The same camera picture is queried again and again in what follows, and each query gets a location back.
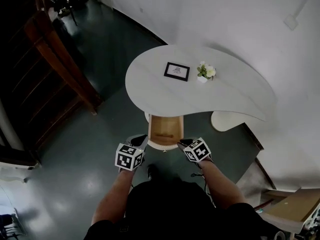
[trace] flower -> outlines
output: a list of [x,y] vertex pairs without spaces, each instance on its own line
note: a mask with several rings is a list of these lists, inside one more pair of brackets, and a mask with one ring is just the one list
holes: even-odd
[[211,70],[207,70],[206,71],[206,76],[208,77],[208,78],[211,78],[211,77],[213,77],[214,75],[216,75],[216,70],[213,68],[213,67],[211,67],[212,69]]

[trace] shoe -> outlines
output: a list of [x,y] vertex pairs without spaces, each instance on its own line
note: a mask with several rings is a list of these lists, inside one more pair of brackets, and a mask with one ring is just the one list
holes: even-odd
[[148,178],[149,181],[158,181],[160,179],[159,170],[154,164],[148,166]]

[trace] flower pot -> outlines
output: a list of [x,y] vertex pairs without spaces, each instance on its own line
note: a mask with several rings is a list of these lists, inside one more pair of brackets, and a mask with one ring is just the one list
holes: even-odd
[[206,79],[204,76],[198,76],[198,81],[200,81],[201,83],[205,83],[206,81],[208,81],[208,79]]

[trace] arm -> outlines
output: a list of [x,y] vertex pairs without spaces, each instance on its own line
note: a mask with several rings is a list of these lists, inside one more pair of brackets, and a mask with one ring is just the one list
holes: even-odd
[[91,225],[103,220],[116,223],[124,217],[134,174],[134,171],[129,170],[122,170],[119,173],[110,191],[96,208]]
[[233,204],[247,203],[236,184],[228,179],[212,161],[205,159],[198,164],[203,171],[212,200],[217,207],[227,209]]

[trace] potted plant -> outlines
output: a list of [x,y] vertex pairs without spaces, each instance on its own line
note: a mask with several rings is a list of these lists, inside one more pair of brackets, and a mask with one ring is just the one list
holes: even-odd
[[196,69],[199,71],[197,79],[201,83],[205,83],[210,78],[213,79],[216,75],[216,69],[205,61],[201,61]]

